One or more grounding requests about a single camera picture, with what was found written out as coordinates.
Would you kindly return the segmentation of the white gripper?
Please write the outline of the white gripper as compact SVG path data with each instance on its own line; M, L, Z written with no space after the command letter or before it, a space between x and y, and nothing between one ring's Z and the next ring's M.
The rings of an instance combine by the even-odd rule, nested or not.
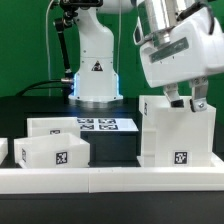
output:
M164 86L163 93L172 108L184 107L177 83L190 80L191 110L207 109L208 79L201 76L224 72L224 33L218 20L214 22L210 35L209 13L202 8L171 31L171 42L166 47L156 49L150 42L140 47L148 84L151 88Z

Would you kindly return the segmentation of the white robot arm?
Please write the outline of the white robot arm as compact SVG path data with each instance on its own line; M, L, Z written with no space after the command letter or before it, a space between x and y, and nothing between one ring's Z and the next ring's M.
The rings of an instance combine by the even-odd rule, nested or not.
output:
M133 38L149 86L162 87L170 105L181 107L178 84L187 81L192 110L205 110L207 78L224 72L224 32L204 0L105 0L97 8L80 7L80 68L69 99L94 106L123 98L113 68L114 37L97 14L132 9L138 12Z

